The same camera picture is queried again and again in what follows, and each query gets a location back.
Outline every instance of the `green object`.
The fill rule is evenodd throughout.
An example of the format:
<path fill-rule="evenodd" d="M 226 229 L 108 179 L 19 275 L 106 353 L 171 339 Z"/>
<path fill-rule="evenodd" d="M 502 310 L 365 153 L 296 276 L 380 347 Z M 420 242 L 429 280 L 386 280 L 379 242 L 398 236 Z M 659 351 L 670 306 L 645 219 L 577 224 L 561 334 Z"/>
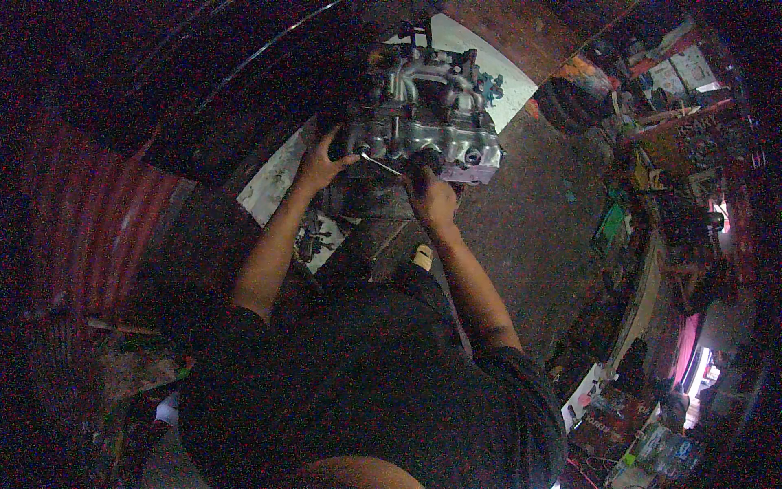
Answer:
<path fill-rule="evenodd" d="M 616 233 L 619 232 L 619 228 L 622 227 L 624 218 L 625 211 L 619 204 L 615 203 L 608 209 L 608 212 L 603 218 L 603 222 L 592 237 L 592 246 L 594 246 L 597 251 L 603 255 L 608 253 L 614 242 Z"/>
<path fill-rule="evenodd" d="M 628 467 L 632 467 L 635 463 L 636 456 L 631 453 L 625 453 L 625 456 L 622 457 L 622 461 L 625 462 L 625 464 Z"/>

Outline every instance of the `man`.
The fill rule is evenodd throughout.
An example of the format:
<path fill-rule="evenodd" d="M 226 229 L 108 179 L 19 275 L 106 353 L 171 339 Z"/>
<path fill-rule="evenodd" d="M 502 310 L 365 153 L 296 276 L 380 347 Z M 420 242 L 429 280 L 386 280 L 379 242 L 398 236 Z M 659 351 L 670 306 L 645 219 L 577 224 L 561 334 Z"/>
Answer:
<path fill-rule="evenodd" d="M 443 301 L 425 297 L 436 282 L 415 265 L 404 282 L 333 293 L 270 333 L 310 200 L 359 159 L 328 158 L 336 132 L 304 157 L 230 294 L 161 302 L 162 319 L 201 350 L 181 394 L 185 448 L 212 487 L 282 487 L 303 468 L 372 460 L 364 470 L 391 467 L 411 487 L 548 489 L 565 463 L 560 411 L 454 224 L 453 189 L 431 169 L 407 179 L 410 201 L 474 359 L 453 341 Z"/>

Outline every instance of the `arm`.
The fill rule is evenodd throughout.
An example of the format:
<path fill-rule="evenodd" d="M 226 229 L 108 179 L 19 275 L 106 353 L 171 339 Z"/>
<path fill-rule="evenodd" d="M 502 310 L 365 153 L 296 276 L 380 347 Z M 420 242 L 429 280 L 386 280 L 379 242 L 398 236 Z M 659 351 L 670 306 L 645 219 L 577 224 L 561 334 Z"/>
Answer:
<path fill-rule="evenodd" d="M 443 262 L 448 286 L 466 333 L 491 347 L 522 345 L 500 294 L 454 224 L 456 194 L 450 184 L 438 180 L 424 167 L 421 181 L 409 179 L 407 191 L 413 210 L 432 239 Z"/>
<path fill-rule="evenodd" d="M 288 271 L 293 243 L 310 201 L 346 165 L 358 161 L 359 157 L 355 155 L 345 156 L 339 161 L 328 158 L 328 146 L 338 130 L 339 126 L 304 157 L 293 185 L 272 214 L 239 272 L 232 293 L 233 304 L 254 311 L 264 321 L 269 319 L 271 306 Z"/>

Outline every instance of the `engine part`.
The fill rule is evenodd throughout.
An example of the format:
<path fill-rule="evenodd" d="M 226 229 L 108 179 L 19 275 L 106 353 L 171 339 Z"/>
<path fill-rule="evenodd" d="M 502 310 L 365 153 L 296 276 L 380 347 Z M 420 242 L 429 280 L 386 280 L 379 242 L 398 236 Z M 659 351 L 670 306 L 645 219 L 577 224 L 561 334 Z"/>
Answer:
<path fill-rule="evenodd" d="M 443 180 L 488 183 L 503 151 L 476 91 L 476 55 L 412 43 L 375 46 L 366 60 L 364 98 L 350 114 L 346 150 L 404 173 L 413 153 L 434 149 Z M 352 169 L 346 176 L 371 172 Z"/>

